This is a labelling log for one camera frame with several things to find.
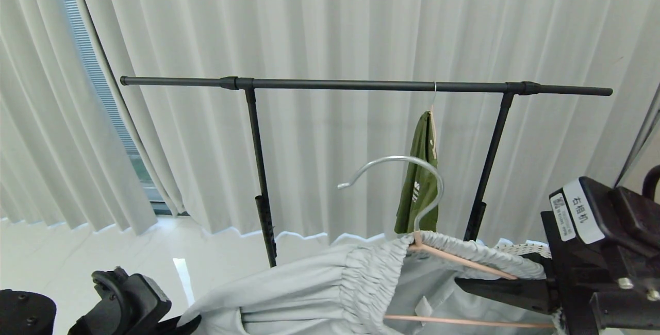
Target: white curtain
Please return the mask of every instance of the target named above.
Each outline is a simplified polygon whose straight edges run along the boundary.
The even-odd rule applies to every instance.
[[[156,222],[61,0],[0,0],[0,209],[12,222]]]
[[[120,76],[536,81],[613,97],[516,97],[480,238],[544,239],[547,195],[617,179],[660,81],[658,0],[80,0]],[[170,207],[203,227],[259,229],[245,97],[221,88],[116,87]],[[276,232],[391,231],[431,93],[257,91]],[[500,95],[438,93],[439,231],[462,237]]]

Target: white clothing tag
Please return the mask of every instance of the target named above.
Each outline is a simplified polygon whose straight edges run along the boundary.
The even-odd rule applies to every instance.
[[[604,239],[605,235],[596,223],[579,178],[564,186],[564,194],[580,239],[587,244]]]
[[[425,296],[422,296],[422,300],[417,303],[415,314],[420,317],[431,317],[433,314],[433,308],[431,307],[431,304],[428,303],[428,299],[426,299]]]
[[[554,220],[557,222],[559,236],[562,241],[574,239],[575,229],[573,228],[571,217],[568,215],[568,208],[566,207],[566,201],[564,201],[564,195],[561,192],[555,194],[550,198],[550,204],[552,206],[552,211],[554,211]]]

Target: clothing rail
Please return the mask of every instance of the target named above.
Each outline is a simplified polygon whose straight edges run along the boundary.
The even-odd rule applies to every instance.
[[[230,90],[244,90],[247,100],[247,110],[250,115],[250,127],[254,143],[255,160],[257,162],[257,175],[261,194],[255,197],[259,221],[263,234],[264,244],[271,267],[276,265],[276,244],[271,218],[271,205],[268,199],[268,185],[266,182],[266,166],[263,163],[261,135],[259,134],[259,119],[257,118],[257,100],[255,89],[313,89],[313,90],[378,90],[378,91],[446,91],[462,93],[502,93],[500,112],[498,113],[493,130],[484,168],[479,178],[479,184],[474,195],[474,203],[470,218],[465,227],[465,241],[476,240],[479,234],[481,220],[486,211],[483,201],[488,178],[492,170],[495,154],[497,153],[504,124],[509,108],[516,95],[532,94],[571,94],[571,95],[612,95],[609,88],[590,88],[581,86],[545,86],[529,81],[506,83],[463,83],[463,82],[434,82],[434,81],[349,81],[349,80],[292,80],[292,79],[254,79],[251,77],[221,77],[219,79],[199,79],[186,77],[120,77],[125,86],[154,85],[154,86],[217,86]]]

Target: green garment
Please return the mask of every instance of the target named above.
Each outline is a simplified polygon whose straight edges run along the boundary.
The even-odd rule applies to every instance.
[[[433,118],[430,112],[424,112],[415,127],[410,155],[438,167],[438,159],[433,148]],[[428,170],[418,164],[410,163],[406,179],[401,189],[401,200],[397,211],[397,223],[394,232],[408,233],[413,231],[413,222],[417,214],[428,206],[438,194],[438,180]],[[438,224],[438,207],[434,208],[420,221],[422,231],[436,231]]]

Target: gathered fabric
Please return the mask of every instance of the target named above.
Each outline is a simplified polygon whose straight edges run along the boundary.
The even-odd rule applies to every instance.
[[[201,314],[196,335],[419,333],[421,323],[384,322],[384,315],[415,315],[422,297],[443,311],[453,292],[460,291],[454,277],[499,278],[428,253],[408,253],[413,241],[406,234],[378,245],[340,245],[273,267],[208,293],[181,316],[179,325]],[[422,241],[519,278],[545,278],[542,265],[472,241],[427,231],[422,232]],[[460,308],[449,309],[460,316]]]

